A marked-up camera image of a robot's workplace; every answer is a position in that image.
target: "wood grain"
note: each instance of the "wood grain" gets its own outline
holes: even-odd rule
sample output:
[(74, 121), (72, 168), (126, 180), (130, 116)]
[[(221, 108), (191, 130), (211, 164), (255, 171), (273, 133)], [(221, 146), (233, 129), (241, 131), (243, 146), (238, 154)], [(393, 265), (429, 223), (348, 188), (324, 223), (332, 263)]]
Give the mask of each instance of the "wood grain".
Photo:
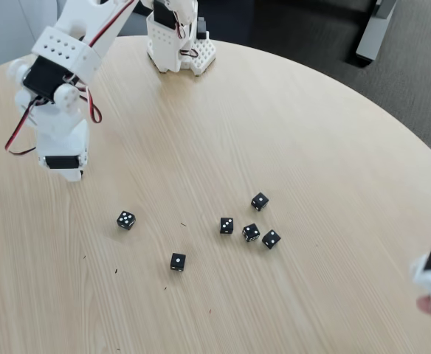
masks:
[[(329, 77), (216, 44), (194, 78), (115, 42), (78, 184), (4, 152), (0, 67), (0, 353), (431, 353), (408, 274), (431, 246), (431, 150)], [(252, 222), (273, 250), (245, 242)]]

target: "dice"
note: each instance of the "dice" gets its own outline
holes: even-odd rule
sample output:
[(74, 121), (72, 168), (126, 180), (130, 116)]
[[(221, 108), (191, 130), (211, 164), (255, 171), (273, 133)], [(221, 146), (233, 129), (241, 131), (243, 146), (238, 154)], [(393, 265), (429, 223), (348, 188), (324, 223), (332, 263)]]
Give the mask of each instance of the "dice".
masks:
[(117, 219), (117, 225), (126, 230), (130, 230), (135, 223), (135, 215), (131, 212), (123, 211)]
[(233, 218), (221, 218), (221, 234), (233, 232)]
[(174, 271), (184, 271), (185, 269), (185, 254), (173, 253), (171, 256), (171, 264), (170, 267)]
[(256, 210), (260, 211), (266, 205), (268, 204), (269, 199), (263, 195), (263, 193), (258, 193), (253, 199), (252, 199), (252, 207), (254, 207)]
[(268, 247), (269, 249), (272, 249), (273, 246), (281, 240), (280, 235), (278, 235), (274, 230), (271, 230), (266, 235), (263, 236), (261, 241)]
[(242, 230), (242, 235), (245, 236), (247, 242), (256, 240), (260, 237), (260, 232), (257, 226), (253, 223), (252, 225), (245, 226)]

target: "robotic arm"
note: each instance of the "robotic arm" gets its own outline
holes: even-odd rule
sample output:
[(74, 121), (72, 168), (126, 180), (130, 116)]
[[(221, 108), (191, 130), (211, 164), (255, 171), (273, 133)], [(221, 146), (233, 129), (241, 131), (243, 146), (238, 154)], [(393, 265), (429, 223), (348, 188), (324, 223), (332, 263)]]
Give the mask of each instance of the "robotic arm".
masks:
[[(15, 104), (23, 114), (6, 150), (27, 124), (36, 131), (39, 164), (79, 181), (88, 162), (89, 127), (79, 99), (94, 106), (88, 85), (138, 0), (68, 0), (54, 27), (32, 48), (34, 64), (14, 61), (8, 75), (19, 87)], [(148, 54), (160, 72), (191, 69), (202, 74), (216, 57), (196, 0), (142, 0), (154, 11), (147, 18)], [(13, 153), (21, 155), (30, 152)]]

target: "light wood tabletop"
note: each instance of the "light wood tabletop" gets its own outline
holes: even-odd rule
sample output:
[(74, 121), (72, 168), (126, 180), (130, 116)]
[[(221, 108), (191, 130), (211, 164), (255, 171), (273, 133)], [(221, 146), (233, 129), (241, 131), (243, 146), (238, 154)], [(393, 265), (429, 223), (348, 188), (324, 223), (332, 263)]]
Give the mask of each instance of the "light wood tabletop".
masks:
[[(323, 74), (215, 44), (194, 77), (116, 40), (79, 183), (4, 151), (0, 67), (0, 353), (431, 353), (409, 275), (431, 247), (431, 150)], [(247, 243), (251, 223), (281, 241)]]

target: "wire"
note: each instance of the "wire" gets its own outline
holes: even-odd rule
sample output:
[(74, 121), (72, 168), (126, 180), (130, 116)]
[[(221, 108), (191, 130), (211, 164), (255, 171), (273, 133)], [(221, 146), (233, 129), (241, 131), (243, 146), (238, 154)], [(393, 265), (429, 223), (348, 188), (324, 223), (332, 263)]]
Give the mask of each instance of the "wire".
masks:
[[(182, 26), (182, 25), (179, 23), (178, 14), (176, 13), (176, 11), (173, 11), (173, 14), (174, 14), (174, 17), (175, 17), (175, 19), (176, 19), (176, 23), (175, 23), (175, 25), (176, 25), (176, 33), (178, 34), (178, 38), (179, 38), (179, 39), (185, 39), (185, 38), (186, 38), (186, 31), (185, 31), (185, 28), (184, 28), (184, 26)], [(184, 36), (184, 37), (181, 35), (181, 30), (183, 30), (183, 33), (185, 34), (185, 36)]]
[(34, 146), (34, 147), (32, 147), (31, 149), (29, 149), (29, 150), (25, 150), (25, 151), (21, 151), (20, 153), (14, 153), (13, 151), (10, 151), (9, 150), (9, 152), (11, 153), (11, 154), (13, 154), (14, 156), (23, 156), (23, 155), (27, 155), (29, 152), (31, 152), (31, 151), (34, 151), (36, 149), (36, 147)]
[(31, 100), (29, 102), (29, 105), (27, 107), (27, 109), (25, 110), (24, 114), (22, 114), (22, 118), (21, 120), (18, 121), (17, 126), (15, 127), (12, 135), (10, 136), (9, 140), (7, 140), (6, 145), (4, 146), (4, 148), (6, 149), (6, 151), (9, 151), (10, 146), (12, 145), (12, 143), (14, 142), (15, 138), (18, 135), (18, 132), (22, 129), (22, 126), (24, 126), (25, 121), (27, 120), (27, 117), (29, 116), (30, 112), (32, 111), (32, 109), (36, 106), (36, 105), (43, 105), (46, 103), (46, 101), (44, 102), (39, 102), (41, 100), (40, 96), (37, 96), (36, 98), (34, 98), (33, 100)]
[(89, 116), (91, 117), (91, 120), (96, 124), (101, 123), (103, 121), (103, 114), (100, 113), (99, 108), (94, 104), (94, 102), (92, 100), (92, 95), (91, 95), (91, 92), (90, 92), (88, 86), (86, 86), (85, 88), (78, 88), (78, 90), (80, 90), (80, 91), (83, 91), (82, 89), (84, 89), (84, 91), (86, 92), (88, 97), (86, 98), (86, 97), (80, 95), (80, 98), (83, 101), (88, 103)]
[(193, 48), (191, 48), (191, 50), (180, 50), (179, 54), (192, 58), (197, 58), (199, 56), (198, 51)]
[(105, 25), (101, 31), (99, 31), (96, 36), (91, 39), (91, 41), (89, 42), (89, 46), (93, 47), (97, 40), (99, 38), (101, 38), (101, 36), (109, 29), (110, 26), (112, 26), (114, 24), (114, 22), (119, 18), (120, 15), (122, 15), (122, 13), (127, 10), (127, 7), (129, 7), (130, 5), (132, 5), (135, 2), (135, 0), (130, 0), (126, 6), (124, 6), (108, 23), (107, 25)]

